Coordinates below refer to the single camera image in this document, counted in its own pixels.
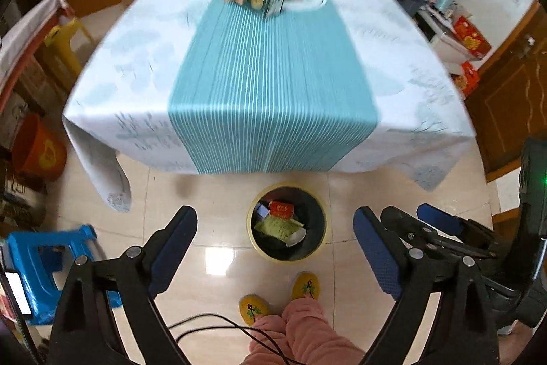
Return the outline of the right human hand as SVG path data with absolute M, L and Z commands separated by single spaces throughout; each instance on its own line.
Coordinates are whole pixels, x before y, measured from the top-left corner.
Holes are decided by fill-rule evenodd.
M 500 364 L 511 365 L 525 349 L 532 335 L 530 327 L 516 322 L 510 334 L 499 336 Z

